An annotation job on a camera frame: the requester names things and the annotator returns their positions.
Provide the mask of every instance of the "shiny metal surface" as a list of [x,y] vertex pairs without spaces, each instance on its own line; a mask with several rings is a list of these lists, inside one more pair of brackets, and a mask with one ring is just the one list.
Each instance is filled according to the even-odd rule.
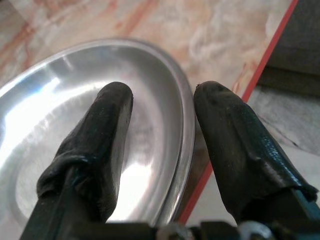
[[19,237],[36,204],[40,174],[100,88],[113,81],[127,84],[134,101],[110,221],[154,225],[173,217],[194,146],[188,81],[160,49],[108,39],[49,57],[0,89],[0,233],[5,239]]

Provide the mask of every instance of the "metal plate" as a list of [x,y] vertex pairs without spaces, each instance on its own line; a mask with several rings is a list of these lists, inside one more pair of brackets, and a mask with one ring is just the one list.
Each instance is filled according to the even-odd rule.
[[173,217],[194,146],[188,81],[160,49],[136,40],[109,39],[49,57],[0,89],[4,239],[21,234],[37,201],[40,174],[97,92],[113,81],[127,84],[134,100],[118,204],[110,221],[154,225]]

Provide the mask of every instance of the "red trim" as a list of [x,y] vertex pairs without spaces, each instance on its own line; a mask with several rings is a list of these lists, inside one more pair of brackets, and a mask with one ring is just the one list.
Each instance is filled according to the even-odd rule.
[[[275,49],[275,47],[279,41],[279,38],[280,38],[281,34],[283,33],[285,26],[287,25],[297,3],[298,3],[298,0],[292,0],[288,10],[284,14],[277,30],[274,33],[274,36],[273,36],[268,48],[266,49],[255,73],[252,76],[250,83],[248,84],[246,90],[244,91],[244,94],[242,96],[242,100],[244,102],[247,102],[249,100],[249,97],[250,97],[251,93],[253,92],[253,90],[254,90],[254,88],[255,88],[255,86],[256,86],[256,84],[257,84],[266,64],[267,64],[267,62],[271,56],[271,53]],[[189,199],[189,202],[187,203],[185,209],[183,210],[183,212],[178,220],[180,223],[185,224],[187,222],[187,220],[190,217],[190,215],[191,215],[201,193],[203,192],[212,172],[213,172],[213,169],[212,169],[211,163],[209,163],[208,166],[206,167],[202,177],[200,178],[197,186],[195,187],[195,190],[193,191],[193,193]]]

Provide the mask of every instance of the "marble floor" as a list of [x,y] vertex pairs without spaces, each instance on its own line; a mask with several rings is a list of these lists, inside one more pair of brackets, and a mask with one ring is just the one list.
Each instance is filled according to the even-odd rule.
[[[256,87],[248,104],[300,171],[320,189],[320,98],[268,87]],[[226,221],[235,225],[225,210],[214,174],[211,175],[187,225],[201,221]]]

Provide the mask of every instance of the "rubber grip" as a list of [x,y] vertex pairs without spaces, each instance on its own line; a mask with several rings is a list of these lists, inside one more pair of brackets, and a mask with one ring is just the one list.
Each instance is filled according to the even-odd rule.
[[117,204],[132,107],[133,94],[127,85],[112,82],[103,87],[39,178],[38,197],[61,192],[66,173],[79,166],[76,191],[106,221]]
[[254,111],[221,84],[197,86],[194,106],[222,201],[238,222],[246,206],[286,188],[317,199]]

